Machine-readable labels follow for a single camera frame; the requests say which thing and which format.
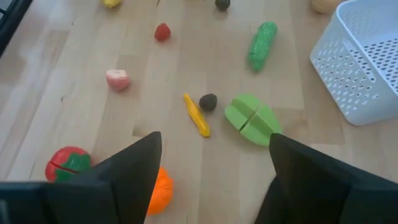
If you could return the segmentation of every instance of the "light wood floor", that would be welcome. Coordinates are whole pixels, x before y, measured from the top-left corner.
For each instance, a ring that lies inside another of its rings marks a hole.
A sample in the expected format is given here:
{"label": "light wood floor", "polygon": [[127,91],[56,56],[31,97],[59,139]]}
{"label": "light wood floor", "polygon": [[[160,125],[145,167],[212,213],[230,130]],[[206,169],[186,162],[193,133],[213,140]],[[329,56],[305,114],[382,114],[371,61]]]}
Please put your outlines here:
{"label": "light wood floor", "polygon": [[[239,93],[271,105],[284,134],[398,181],[398,119],[354,127],[342,117],[309,61],[330,17],[308,0],[35,0],[0,59],[0,179],[42,180],[59,148],[80,146],[101,161],[162,131],[162,165],[175,181],[169,208],[147,223],[251,223],[273,178],[269,151],[224,119]],[[245,57],[258,25],[279,33],[253,75]],[[157,24],[172,38],[158,44]],[[104,73],[125,69],[132,86],[108,89]],[[218,96],[203,139],[182,95]]]}

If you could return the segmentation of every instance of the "red toy tomato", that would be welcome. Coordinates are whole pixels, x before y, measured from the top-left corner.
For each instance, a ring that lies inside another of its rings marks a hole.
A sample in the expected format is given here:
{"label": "red toy tomato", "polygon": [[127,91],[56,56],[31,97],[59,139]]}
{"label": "red toy tomato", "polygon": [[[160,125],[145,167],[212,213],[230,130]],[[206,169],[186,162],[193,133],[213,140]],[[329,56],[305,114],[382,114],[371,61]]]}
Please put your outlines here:
{"label": "red toy tomato", "polygon": [[167,26],[167,24],[162,23],[156,27],[155,39],[157,39],[157,41],[163,42],[170,37],[171,33],[172,32],[170,31],[170,28]]}
{"label": "red toy tomato", "polygon": [[89,169],[90,155],[79,147],[67,146],[58,150],[45,167],[45,177],[51,182],[68,180],[74,174]]}

